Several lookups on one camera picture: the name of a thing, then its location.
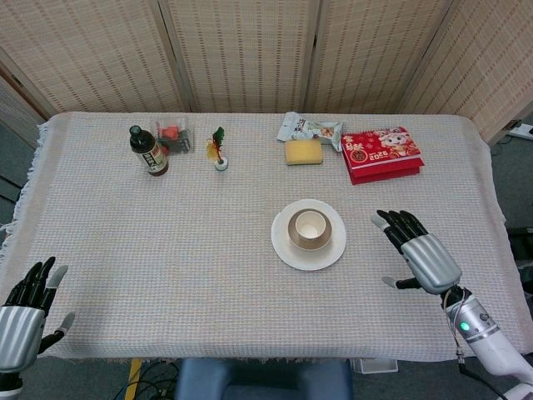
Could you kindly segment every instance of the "soy sauce bottle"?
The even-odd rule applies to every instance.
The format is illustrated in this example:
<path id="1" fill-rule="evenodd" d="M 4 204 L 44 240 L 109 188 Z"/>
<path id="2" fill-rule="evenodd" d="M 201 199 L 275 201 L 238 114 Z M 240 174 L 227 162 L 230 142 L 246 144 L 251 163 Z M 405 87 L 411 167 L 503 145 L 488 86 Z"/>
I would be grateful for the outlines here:
<path id="1" fill-rule="evenodd" d="M 148 172 L 158 177 L 168 170 L 167 157 L 151 133 L 144 131 L 138 125 L 130 127 L 130 146 L 141 162 L 147 166 Z"/>

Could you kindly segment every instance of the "yellow table leg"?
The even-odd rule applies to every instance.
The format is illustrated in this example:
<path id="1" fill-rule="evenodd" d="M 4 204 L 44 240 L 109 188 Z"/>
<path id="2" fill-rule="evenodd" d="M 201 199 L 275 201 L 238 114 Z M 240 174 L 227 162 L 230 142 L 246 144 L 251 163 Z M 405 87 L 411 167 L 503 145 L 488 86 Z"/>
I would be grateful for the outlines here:
<path id="1" fill-rule="evenodd" d="M 135 397 L 135 392 L 137 391 L 137 381 L 141 376 L 141 364 L 142 362 L 140 358 L 133 358 L 132 365 L 130 366 L 130 377 L 128 380 L 130 383 L 133 383 L 133 385 L 127 387 L 124 400 L 133 400 Z"/>

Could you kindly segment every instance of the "green feather decoration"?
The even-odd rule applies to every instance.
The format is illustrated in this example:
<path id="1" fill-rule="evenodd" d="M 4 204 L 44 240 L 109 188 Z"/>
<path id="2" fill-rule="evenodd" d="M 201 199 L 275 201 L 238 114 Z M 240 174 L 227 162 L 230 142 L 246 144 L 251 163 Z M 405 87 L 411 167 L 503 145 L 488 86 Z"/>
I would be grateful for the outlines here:
<path id="1" fill-rule="evenodd" d="M 220 149 L 222 140 L 224 140 L 224 129 L 218 127 L 217 131 L 213 133 L 213 142 L 215 143 L 215 146 L 217 146 L 217 149 Z"/>

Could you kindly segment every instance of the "ceramic cup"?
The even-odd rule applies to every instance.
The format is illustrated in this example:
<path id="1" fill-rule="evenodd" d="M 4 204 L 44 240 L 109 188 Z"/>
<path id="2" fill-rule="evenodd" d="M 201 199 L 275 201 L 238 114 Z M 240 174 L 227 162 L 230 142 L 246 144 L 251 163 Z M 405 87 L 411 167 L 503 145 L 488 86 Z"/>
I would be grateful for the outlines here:
<path id="1" fill-rule="evenodd" d="M 294 244 L 305 250 L 323 248 L 331 238 L 330 220 L 322 212 L 310 208 L 295 213 L 288 230 Z"/>

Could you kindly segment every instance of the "robotic arm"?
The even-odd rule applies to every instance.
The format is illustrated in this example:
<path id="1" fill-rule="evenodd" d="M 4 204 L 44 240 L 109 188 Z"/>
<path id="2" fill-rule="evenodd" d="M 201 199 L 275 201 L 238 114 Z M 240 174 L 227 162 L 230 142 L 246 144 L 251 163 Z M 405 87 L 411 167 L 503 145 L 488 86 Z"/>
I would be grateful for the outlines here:
<path id="1" fill-rule="evenodd" d="M 371 220 L 387 235 L 415 276 L 406 280 L 384 277 L 383 282 L 396 289 L 423 288 L 429 294 L 441 296 L 441 306 L 457 345 L 459 372 L 483 382 L 499 398 L 533 399 L 533 367 L 507 340 L 479 300 L 468 289 L 458 286 L 461 270 L 442 243 L 405 211 L 378 210 Z M 467 370 L 456 332 L 489 373 L 513 375 L 521 383 L 504 395 Z"/>
<path id="2" fill-rule="evenodd" d="M 70 312 L 53 334 L 42 337 L 46 317 L 67 266 L 59 267 L 47 283 L 56 259 L 35 264 L 9 293 L 0 307 L 0 400 L 14 400 L 22 392 L 19 373 L 29 368 L 37 355 L 59 342 L 74 321 Z"/>

